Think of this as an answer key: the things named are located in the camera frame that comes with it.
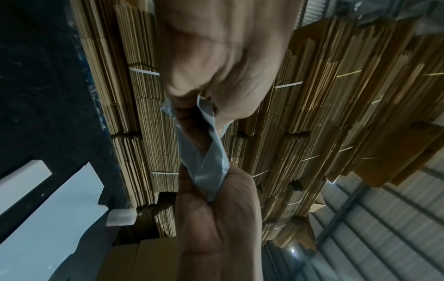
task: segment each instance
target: clear plastic film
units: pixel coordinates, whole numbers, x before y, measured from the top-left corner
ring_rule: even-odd
[[[164,101],[161,110],[174,118],[181,161],[188,169],[190,177],[196,187],[205,195],[208,202],[212,202],[216,198],[217,192],[227,175],[230,163],[223,148],[222,141],[217,134],[211,101],[199,95],[197,96],[197,107],[202,113],[203,119],[209,124],[208,133],[212,143],[207,152],[199,149],[185,136],[177,122],[170,100],[166,99]]]

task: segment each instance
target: white paper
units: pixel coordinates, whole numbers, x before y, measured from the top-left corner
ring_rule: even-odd
[[[97,204],[102,189],[89,163],[59,187],[0,244],[0,280],[48,280],[108,210]]]
[[[0,215],[51,175],[42,160],[31,160],[0,180]]]

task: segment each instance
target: hand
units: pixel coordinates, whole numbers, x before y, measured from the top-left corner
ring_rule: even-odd
[[[262,280],[261,215],[253,178],[231,165],[213,203],[181,165],[176,197],[177,280]]]
[[[155,0],[160,78],[199,146],[208,138],[187,110],[196,95],[211,96],[218,130],[253,114],[273,84],[302,2]]]

